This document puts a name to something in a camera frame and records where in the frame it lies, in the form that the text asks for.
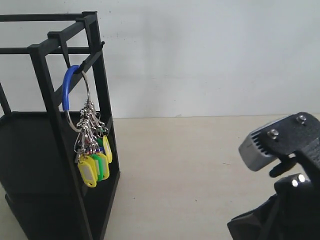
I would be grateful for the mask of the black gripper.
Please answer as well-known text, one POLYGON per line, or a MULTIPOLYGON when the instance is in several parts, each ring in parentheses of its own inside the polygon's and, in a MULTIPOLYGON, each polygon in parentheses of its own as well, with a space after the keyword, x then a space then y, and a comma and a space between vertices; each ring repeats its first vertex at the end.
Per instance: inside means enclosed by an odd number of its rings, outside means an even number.
POLYGON ((269 172, 274 195, 232 218, 234 240, 317 240, 320 237, 320 122, 298 112, 266 127, 261 145, 279 160, 269 172))

